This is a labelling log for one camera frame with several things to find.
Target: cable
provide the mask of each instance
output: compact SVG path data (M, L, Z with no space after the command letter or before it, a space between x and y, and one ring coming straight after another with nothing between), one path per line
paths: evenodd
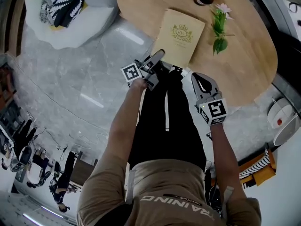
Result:
M91 145L90 145L88 142L86 142L85 140L83 140L82 137L85 138L85 139L87 139L90 143L92 143L92 144L94 144L94 145L98 145L98 143L100 142L100 138L99 138L98 135L104 136L104 134L97 133L96 136L97 136L97 138L98 138L98 141L97 141L96 143L93 142L93 141L91 141L89 138L87 138L87 137L84 136L84 135L79 135L79 138L80 138L84 143L86 143L89 147L83 147L82 145L78 145L78 144L75 144L75 143L73 143L73 144L74 144L74 145L78 145L78 146L80 146L80 147L82 147L82 148L85 148L85 149L91 149Z
M44 130L43 130L41 133L35 135L34 138L33 138L33 140L37 139L37 137L38 137L39 135L43 134L45 130L46 130L46 127L44 127Z
M64 161L64 160L65 160L65 151L67 150L67 147L68 147L68 146L66 146L66 147L63 149L62 155L61 155L61 157L60 157L60 161Z
M53 138L52 134L46 130L46 132L51 136L51 138L57 143L58 147L61 148L60 144Z

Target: hand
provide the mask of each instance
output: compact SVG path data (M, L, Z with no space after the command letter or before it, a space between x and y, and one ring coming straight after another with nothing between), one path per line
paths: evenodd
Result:
M142 91L147 88L147 83L145 82L145 79L138 78L133 81L131 84L131 87L141 89Z

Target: white armchair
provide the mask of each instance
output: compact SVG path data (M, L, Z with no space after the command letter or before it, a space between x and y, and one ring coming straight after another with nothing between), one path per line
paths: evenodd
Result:
M52 30L40 21L42 0L25 0L25 21L39 40L49 42L55 49L77 48L92 37L102 34L114 21L116 0L85 0L88 7L78 14L68 28Z

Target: marble floor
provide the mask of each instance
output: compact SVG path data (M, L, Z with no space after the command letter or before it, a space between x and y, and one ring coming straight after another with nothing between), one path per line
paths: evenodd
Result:
M34 116L38 133L47 128L35 143L53 157L60 155L58 148L74 145L86 155L102 155L111 121L128 90L120 68L146 57L152 45L153 39L122 18L103 36L80 48L61 50L39 41L25 25L22 53L16 60L8 57L8 63L14 69L15 97L23 115L29 111ZM206 137L209 127L194 108L190 73L183 79L183 87L205 153L212 161L212 143ZM248 106L230 108L224 128L239 160L273 140L276 132L267 123L267 111L278 97L280 93L271 85Z

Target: wooden table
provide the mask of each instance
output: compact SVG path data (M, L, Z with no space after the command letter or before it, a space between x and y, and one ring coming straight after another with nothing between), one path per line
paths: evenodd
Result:
M225 31L228 48L213 55L214 32L210 6L198 6L193 0L117 0L122 16L152 38L159 34L166 8L191 15L206 23L190 61L194 72L204 73L219 85L230 106L246 105L264 92L275 77L277 53L259 14L249 0L215 0L232 9Z

